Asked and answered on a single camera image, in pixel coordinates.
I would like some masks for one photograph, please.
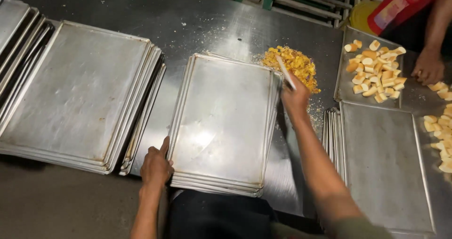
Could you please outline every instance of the metal countertop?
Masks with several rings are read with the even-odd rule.
[[[319,94],[310,114],[321,136],[323,111],[335,105],[333,92],[342,32],[231,0],[22,0],[50,19],[70,20],[149,38],[165,53],[167,71],[144,132],[149,145],[160,146],[176,102],[185,64],[193,53],[217,52],[257,61],[269,47],[288,45],[313,58]],[[295,134],[279,106],[268,158],[263,198],[274,209],[314,217],[306,194]],[[132,174],[139,174],[145,150],[139,150]]]

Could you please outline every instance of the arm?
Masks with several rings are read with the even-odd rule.
[[[285,87],[282,102],[297,135],[305,180],[322,221],[330,226],[344,218],[364,217],[311,126],[308,88],[293,74],[291,78],[297,90]]]
[[[166,181],[174,172],[172,161],[165,159],[165,154],[170,145],[170,138],[163,140],[160,150],[155,147],[148,149],[140,170],[143,186],[139,193],[138,213],[132,227],[131,239],[156,239],[157,238],[157,210],[162,190]]]
[[[444,63],[441,60],[441,46],[452,20],[452,0],[436,0],[428,17],[424,49],[411,74],[423,85],[435,84],[444,77]]]

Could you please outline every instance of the person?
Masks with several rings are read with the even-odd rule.
[[[285,86],[281,98],[295,130],[305,180],[329,238],[389,239],[391,235],[372,225],[353,201],[317,138],[307,113],[310,92],[293,74],[296,91]],[[166,161],[166,137],[160,150],[151,147],[141,167],[143,186],[131,239],[157,238],[159,199],[173,173]],[[166,236],[189,238],[300,238],[320,239],[277,222],[267,201],[244,196],[208,194],[185,190],[172,202]]]
[[[397,26],[390,23],[380,34],[386,40],[420,52],[411,76],[422,85],[435,84],[444,78],[442,55],[452,55],[451,5],[452,0],[434,0],[403,23]]]

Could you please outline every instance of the yellow crumbs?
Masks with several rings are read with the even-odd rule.
[[[317,89],[317,80],[315,80],[315,65],[302,52],[290,49],[289,47],[277,46],[276,48],[269,48],[265,52],[265,57],[262,63],[265,66],[272,67],[281,71],[279,63],[275,55],[279,55],[284,62],[287,71],[292,72],[297,78],[308,87],[311,93],[319,93]]]

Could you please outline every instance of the red container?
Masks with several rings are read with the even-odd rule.
[[[420,11],[433,0],[383,0],[369,15],[367,23],[370,29],[380,35],[392,21],[400,24]]]

